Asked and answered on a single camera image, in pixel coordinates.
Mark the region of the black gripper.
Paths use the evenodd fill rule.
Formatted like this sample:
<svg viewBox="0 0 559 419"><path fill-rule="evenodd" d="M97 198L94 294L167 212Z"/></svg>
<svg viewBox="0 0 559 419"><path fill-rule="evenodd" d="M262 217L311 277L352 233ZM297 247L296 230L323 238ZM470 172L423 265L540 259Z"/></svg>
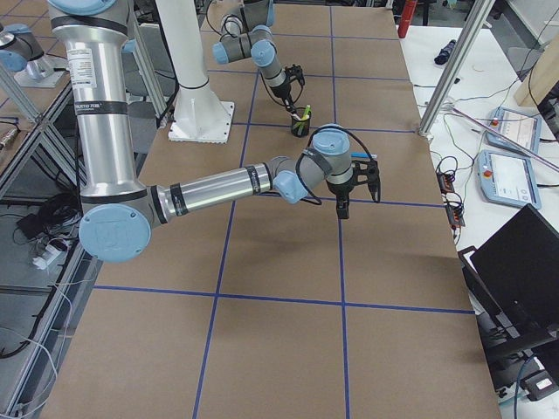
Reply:
<svg viewBox="0 0 559 419"><path fill-rule="evenodd" d="M299 99L305 86L303 69L300 65L285 66L279 75L280 82L273 87L273 94L281 101L283 107L295 107L296 101ZM291 94L293 82L297 82L300 86L300 93L296 99Z"/></svg>
<svg viewBox="0 0 559 419"><path fill-rule="evenodd" d="M336 197L336 215L340 220L349 219L349 195L360 185L366 185L372 201L379 202L379 167L375 159L353 160L344 173L327 178L328 190Z"/></svg>

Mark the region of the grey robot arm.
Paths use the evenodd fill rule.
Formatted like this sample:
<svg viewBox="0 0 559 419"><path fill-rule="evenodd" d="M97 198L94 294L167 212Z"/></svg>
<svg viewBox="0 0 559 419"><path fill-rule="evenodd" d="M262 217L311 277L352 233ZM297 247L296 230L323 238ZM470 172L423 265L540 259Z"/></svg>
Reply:
<svg viewBox="0 0 559 419"><path fill-rule="evenodd" d="M125 94L121 51L133 20L132 1L48 1L52 31L64 43L71 75L74 112L79 124L86 166L86 186L80 192L83 217L79 240L85 250L105 262L123 262L139 256L149 243L151 230L173 217L255 196L275 189L294 204L312 196L326 181L336 197L339 219L349 218L349 194L366 184L373 202L381 197L376 159L354 134L336 124L317 128L307 147L294 160L285 156L235 168L193 182L169 187L146 186L136 175L131 125ZM267 85L291 106L290 82L299 68L286 68L277 60L269 31L272 1L247 1L249 23L229 37L243 48L260 69ZM224 143L234 103L220 101L210 88L204 52L192 1L156 1L164 39L176 75L178 94L169 138L175 141ZM349 136L367 155L353 160Z"/></svg>
<svg viewBox="0 0 559 419"><path fill-rule="evenodd" d="M212 54L220 65L250 59L276 102L290 114L295 114L297 106L292 96L292 83L303 88L304 73L299 65L280 63L271 31L274 20L272 1L238 1L221 18L220 39L212 46Z"/></svg>

